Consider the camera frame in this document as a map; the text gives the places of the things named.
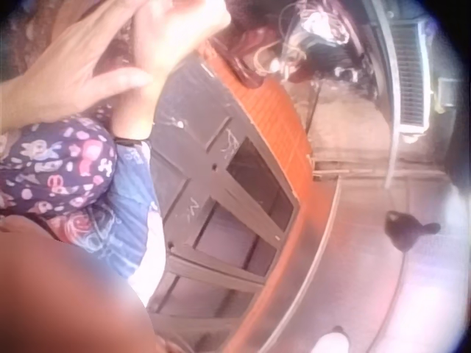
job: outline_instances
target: hand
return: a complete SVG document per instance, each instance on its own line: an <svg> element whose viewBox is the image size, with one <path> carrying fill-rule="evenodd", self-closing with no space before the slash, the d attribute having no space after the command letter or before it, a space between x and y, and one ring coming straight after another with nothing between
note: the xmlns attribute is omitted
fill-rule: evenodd
<svg viewBox="0 0 471 353"><path fill-rule="evenodd" d="M202 41L230 23L224 0L193 0L170 10L164 1L149 0L134 18L135 64L154 80L121 96L111 121L113 134L120 138L149 137L166 77Z"/></svg>
<svg viewBox="0 0 471 353"><path fill-rule="evenodd" d="M148 85L139 68L93 77L111 40L148 0L107 0L56 39L22 76L2 85L3 130L53 122L86 110L102 99Z"/></svg>

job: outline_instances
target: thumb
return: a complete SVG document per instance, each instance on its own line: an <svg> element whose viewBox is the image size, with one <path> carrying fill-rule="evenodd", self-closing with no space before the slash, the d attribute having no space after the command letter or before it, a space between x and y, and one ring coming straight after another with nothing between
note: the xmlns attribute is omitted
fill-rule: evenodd
<svg viewBox="0 0 471 353"><path fill-rule="evenodd" d="M119 68L90 80L82 89L81 100L91 107L103 99L147 86L152 80L152 76L140 68Z"/></svg>

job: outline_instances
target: person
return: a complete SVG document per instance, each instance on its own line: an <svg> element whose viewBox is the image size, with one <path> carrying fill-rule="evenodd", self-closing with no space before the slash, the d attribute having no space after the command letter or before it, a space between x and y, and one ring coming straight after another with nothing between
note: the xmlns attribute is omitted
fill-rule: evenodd
<svg viewBox="0 0 471 353"><path fill-rule="evenodd" d="M135 66L94 75L131 18ZM3 82L0 233L79 246L125 278L147 305L166 254L143 141L175 65L229 22L223 0L175 7L163 0L105 0L22 75ZM116 95L107 129L76 116Z"/></svg>

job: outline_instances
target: orange brick wall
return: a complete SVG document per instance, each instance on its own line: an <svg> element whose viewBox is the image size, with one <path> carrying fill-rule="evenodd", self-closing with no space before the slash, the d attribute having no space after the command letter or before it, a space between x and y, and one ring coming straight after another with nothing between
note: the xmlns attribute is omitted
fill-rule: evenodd
<svg viewBox="0 0 471 353"><path fill-rule="evenodd" d="M289 95L275 79L270 78L260 88L246 88L218 56L208 59L208 65L252 119L279 162L294 194L301 199L312 180L312 151Z"/></svg>

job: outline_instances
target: finger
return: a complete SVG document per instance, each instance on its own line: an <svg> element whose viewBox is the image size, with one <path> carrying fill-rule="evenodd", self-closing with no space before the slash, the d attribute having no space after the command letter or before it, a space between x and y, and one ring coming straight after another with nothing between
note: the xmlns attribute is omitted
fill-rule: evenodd
<svg viewBox="0 0 471 353"><path fill-rule="evenodd" d="M84 21L90 26L92 47L104 51L116 33L134 16L137 9L150 0L107 0Z"/></svg>
<svg viewBox="0 0 471 353"><path fill-rule="evenodd" d="M139 68L119 68L94 77L81 89L77 99L83 102L87 109L103 99L142 88L152 81L152 76Z"/></svg>

